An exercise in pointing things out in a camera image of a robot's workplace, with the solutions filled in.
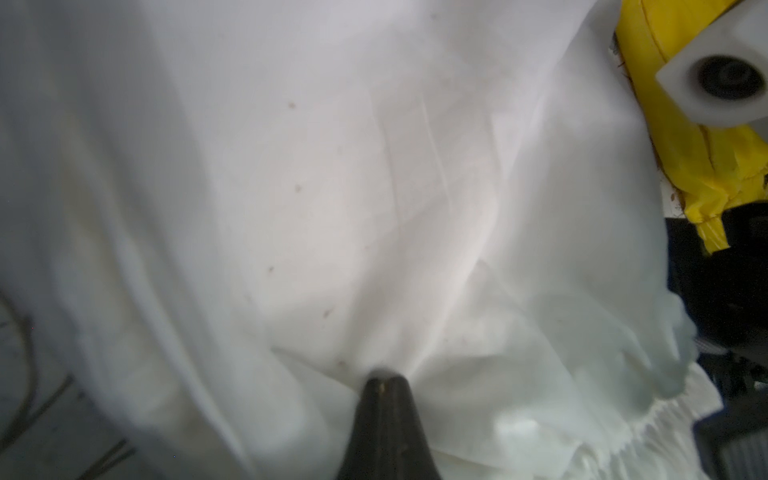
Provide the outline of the white shorts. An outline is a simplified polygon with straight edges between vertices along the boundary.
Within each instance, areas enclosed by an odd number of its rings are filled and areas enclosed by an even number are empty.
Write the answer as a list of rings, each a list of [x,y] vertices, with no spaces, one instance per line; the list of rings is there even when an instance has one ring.
[[[700,479],[617,1],[5,1],[1,288],[174,479]]]

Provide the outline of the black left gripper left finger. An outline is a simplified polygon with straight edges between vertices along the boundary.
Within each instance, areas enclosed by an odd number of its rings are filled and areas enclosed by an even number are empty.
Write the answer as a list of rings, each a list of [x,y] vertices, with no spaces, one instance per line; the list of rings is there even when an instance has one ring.
[[[383,372],[370,376],[360,394],[354,421],[337,479],[381,479]]]

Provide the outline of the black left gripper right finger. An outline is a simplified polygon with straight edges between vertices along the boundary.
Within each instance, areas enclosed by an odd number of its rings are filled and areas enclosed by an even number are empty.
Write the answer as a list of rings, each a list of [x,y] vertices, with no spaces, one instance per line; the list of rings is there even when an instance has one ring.
[[[440,479],[408,381],[383,381],[383,478]]]

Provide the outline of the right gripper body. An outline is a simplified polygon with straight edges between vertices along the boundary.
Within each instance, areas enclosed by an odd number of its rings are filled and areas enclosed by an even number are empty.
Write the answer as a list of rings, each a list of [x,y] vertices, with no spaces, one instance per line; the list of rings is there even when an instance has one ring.
[[[668,285],[696,325],[699,365],[724,406],[693,427],[711,479],[767,476],[767,204],[726,210],[726,249],[708,253],[693,224],[669,218]]]

